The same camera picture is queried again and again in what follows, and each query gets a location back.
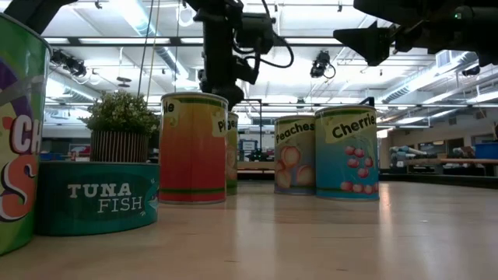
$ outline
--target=green plant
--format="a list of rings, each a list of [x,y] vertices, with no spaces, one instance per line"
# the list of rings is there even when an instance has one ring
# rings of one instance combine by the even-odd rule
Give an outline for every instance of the green plant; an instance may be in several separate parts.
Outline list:
[[[160,124],[160,119],[147,109],[143,96],[134,96],[125,91],[103,93],[88,107],[90,117],[81,117],[92,131],[119,131],[151,135]]]

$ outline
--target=orange gradient can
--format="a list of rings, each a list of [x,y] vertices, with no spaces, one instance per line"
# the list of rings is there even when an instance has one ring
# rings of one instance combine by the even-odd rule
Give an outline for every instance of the orange gradient can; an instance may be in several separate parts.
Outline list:
[[[228,101],[208,93],[169,93],[161,102],[159,200],[225,201]]]

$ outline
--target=green can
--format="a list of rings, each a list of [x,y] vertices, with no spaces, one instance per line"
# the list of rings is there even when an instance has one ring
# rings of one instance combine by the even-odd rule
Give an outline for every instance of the green can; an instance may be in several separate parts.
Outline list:
[[[33,236],[50,46],[0,13],[0,255]]]
[[[237,123],[239,116],[228,113],[226,125],[226,194],[237,194]]]
[[[157,220],[159,165],[42,162],[35,233],[113,233]]]

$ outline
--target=blue bin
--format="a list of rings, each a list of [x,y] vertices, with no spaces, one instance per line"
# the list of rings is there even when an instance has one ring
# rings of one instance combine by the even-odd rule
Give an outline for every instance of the blue bin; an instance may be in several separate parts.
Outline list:
[[[475,145],[476,159],[498,159],[498,142]]]

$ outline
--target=potted plant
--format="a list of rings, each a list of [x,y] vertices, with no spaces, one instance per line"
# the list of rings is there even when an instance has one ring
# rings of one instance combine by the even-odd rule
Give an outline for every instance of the potted plant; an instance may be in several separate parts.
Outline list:
[[[158,118],[147,109],[143,96],[125,91],[103,93],[80,118],[92,131],[90,161],[144,163],[150,135]]]

